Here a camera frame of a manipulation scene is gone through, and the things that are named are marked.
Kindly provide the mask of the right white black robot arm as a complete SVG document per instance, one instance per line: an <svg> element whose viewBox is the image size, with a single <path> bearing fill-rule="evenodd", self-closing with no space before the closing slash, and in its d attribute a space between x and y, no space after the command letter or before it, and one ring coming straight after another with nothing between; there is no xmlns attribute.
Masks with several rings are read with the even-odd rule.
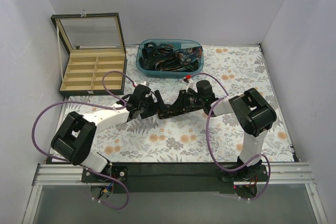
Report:
<svg viewBox="0 0 336 224"><path fill-rule="evenodd" d="M195 110L204 110L207 114L205 139L209 154L222 174L234 174L242 180L251 180L260 169L262 159L268 161L261 153L265 137L277 119L275 110L254 88L231 98L217 98L209 81L202 80L196 84L197 90L181 90L176 101L169 107L169 115L180 115ZM236 166L226 168L215 158L209 136L209 123L212 117L233 114L244 131L243 146L237 157Z"/></svg>

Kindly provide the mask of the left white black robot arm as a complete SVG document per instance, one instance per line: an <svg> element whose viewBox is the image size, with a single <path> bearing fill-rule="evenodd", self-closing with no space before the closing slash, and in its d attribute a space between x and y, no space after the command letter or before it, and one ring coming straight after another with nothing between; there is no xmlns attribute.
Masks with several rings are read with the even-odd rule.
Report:
<svg viewBox="0 0 336 224"><path fill-rule="evenodd" d="M74 166L93 170L98 181L106 182L112 170L105 157L91 150L95 134L138 117L151 117L168 108L158 90L152 92L148 86L139 84L132 94L123 96L111 107L89 114L70 112L53 137L51 148Z"/></svg>

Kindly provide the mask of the black gold floral tie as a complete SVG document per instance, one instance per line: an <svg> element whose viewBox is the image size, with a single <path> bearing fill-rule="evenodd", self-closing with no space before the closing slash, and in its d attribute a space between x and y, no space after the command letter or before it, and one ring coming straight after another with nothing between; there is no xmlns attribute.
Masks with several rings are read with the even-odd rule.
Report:
<svg viewBox="0 0 336 224"><path fill-rule="evenodd" d="M159 119L168 119L173 118L175 116L191 113L194 111L201 110L201 108L189 108L189 109L171 109L168 110L162 110L158 112L158 118Z"/></svg>

